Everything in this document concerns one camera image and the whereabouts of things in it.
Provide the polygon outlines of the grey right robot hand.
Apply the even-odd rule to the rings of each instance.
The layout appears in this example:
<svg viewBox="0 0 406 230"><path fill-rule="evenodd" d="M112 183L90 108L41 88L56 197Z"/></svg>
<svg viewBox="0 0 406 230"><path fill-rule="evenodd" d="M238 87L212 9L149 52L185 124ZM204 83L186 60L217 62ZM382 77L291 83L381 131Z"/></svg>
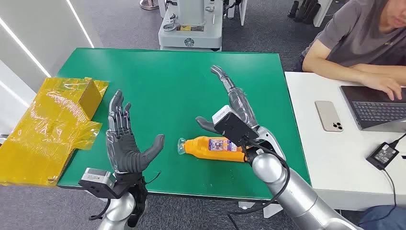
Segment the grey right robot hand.
<svg viewBox="0 0 406 230"><path fill-rule="evenodd" d="M219 110L220 114L214 115L211 122L202 116L196 117L198 125L206 131L224 137L237 135L258 138L259 125L243 90L233 83L220 66L212 65L210 71L222 82L229 98L229 105Z"/></svg>

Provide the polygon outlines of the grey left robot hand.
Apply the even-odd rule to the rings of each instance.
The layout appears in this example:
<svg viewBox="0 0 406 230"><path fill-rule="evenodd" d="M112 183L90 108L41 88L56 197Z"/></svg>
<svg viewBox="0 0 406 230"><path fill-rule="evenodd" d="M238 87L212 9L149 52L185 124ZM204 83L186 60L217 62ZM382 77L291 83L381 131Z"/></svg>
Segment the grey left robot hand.
<svg viewBox="0 0 406 230"><path fill-rule="evenodd" d="M124 95L117 90L109 102L106 148L112 168L116 173L142 173L164 148L165 135L158 134L151 147L141 152L131 128L128 102L123 106Z"/></svg>

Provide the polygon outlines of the person's right hand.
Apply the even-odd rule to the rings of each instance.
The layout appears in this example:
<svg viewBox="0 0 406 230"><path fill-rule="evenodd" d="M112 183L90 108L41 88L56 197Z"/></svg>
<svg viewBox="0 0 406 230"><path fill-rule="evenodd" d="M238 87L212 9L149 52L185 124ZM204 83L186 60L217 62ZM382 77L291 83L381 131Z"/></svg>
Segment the person's right hand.
<svg viewBox="0 0 406 230"><path fill-rule="evenodd" d="M395 99L402 99L402 88L393 79L389 77L380 76L378 74L368 74L363 80L362 84L386 93L391 101Z"/></svg>

